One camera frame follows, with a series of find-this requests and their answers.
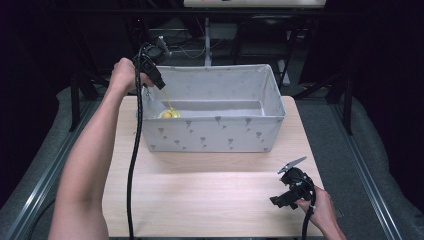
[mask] wrist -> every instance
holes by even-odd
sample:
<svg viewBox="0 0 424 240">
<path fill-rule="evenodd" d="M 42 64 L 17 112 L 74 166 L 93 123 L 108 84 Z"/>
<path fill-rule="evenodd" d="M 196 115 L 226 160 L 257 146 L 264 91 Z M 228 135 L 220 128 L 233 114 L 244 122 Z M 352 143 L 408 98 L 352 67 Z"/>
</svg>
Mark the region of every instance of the wrist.
<svg viewBox="0 0 424 240">
<path fill-rule="evenodd" d="M 320 226 L 319 229 L 323 233 L 325 239 L 327 240 L 344 240 L 346 239 L 342 230 L 337 223 L 326 225 L 325 227 Z"/>
</svg>

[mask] black curtain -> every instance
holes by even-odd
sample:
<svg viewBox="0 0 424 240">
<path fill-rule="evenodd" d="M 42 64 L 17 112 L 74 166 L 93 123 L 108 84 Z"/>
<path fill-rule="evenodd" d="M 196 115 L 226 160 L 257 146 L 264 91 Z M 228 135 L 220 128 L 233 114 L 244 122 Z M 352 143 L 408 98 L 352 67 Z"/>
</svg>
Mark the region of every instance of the black curtain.
<svg viewBox="0 0 424 240">
<path fill-rule="evenodd" d="M 352 9 L 367 16 L 320 21 L 300 82 L 323 81 L 354 63 L 354 96 L 382 138 L 390 173 L 424 212 L 424 4 L 327 0 L 326 11 Z"/>
</svg>

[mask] gray storage box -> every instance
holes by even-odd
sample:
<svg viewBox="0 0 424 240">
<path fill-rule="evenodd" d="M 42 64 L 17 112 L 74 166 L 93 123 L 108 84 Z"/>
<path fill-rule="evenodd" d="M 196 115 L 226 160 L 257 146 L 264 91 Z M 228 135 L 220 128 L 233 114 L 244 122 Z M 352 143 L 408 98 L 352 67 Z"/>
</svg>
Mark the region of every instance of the gray storage box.
<svg viewBox="0 0 424 240">
<path fill-rule="evenodd" d="M 164 91 L 144 88 L 142 133 L 150 151 L 267 152 L 286 111 L 269 65 L 158 67 Z"/>
</svg>

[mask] forearm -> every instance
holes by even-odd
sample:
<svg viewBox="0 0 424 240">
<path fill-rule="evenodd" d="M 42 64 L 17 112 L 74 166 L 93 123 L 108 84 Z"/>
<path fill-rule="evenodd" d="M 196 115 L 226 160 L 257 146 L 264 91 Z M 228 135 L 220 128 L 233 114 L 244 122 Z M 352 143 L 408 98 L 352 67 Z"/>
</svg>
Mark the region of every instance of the forearm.
<svg viewBox="0 0 424 240">
<path fill-rule="evenodd" d="M 75 142 L 62 173 L 58 203 L 96 201 L 101 204 L 122 98 L 123 94 L 118 91 L 107 91 Z"/>
</svg>

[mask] cable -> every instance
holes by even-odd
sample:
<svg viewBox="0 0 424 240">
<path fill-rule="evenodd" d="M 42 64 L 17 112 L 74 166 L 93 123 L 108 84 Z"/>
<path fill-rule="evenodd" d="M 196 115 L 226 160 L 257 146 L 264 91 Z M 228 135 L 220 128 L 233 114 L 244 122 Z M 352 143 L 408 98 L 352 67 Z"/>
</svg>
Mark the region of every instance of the cable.
<svg viewBox="0 0 424 240">
<path fill-rule="evenodd" d="M 299 178 L 299 177 L 294 177 L 293 179 L 298 179 L 301 180 L 305 183 L 307 183 L 311 189 L 312 189 L 312 199 L 311 199 L 311 204 L 309 205 L 308 211 L 306 211 L 305 214 L 305 218 L 303 219 L 303 226 L 302 226 L 302 240 L 306 240 L 306 235 L 307 235 L 307 231 L 308 231 L 308 223 L 309 223 L 309 219 L 311 218 L 312 214 L 314 213 L 314 206 L 315 206 L 315 201 L 316 201 L 316 193 L 315 193 L 315 187 L 314 185 L 303 179 L 303 178 Z"/>
<path fill-rule="evenodd" d="M 141 50 L 142 48 L 140 48 L 138 55 L 136 56 L 136 59 L 135 59 L 135 86 L 137 89 L 137 132 L 135 136 L 131 163 L 128 170 L 128 181 L 127 181 L 127 219 L 128 219 L 128 230 L 129 230 L 129 235 L 131 240 L 134 239 L 134 227 L 133 227 L 132 213 L 131 213 L 132 178 L 134 173 L 135 161 L 137 159 L 138 146 L 140 143 L 140 136 L 141 136 L 141 127 L 143 123 L 143 104 L 141 99 L 141 79 L 140 79 Z"/>
</svg>

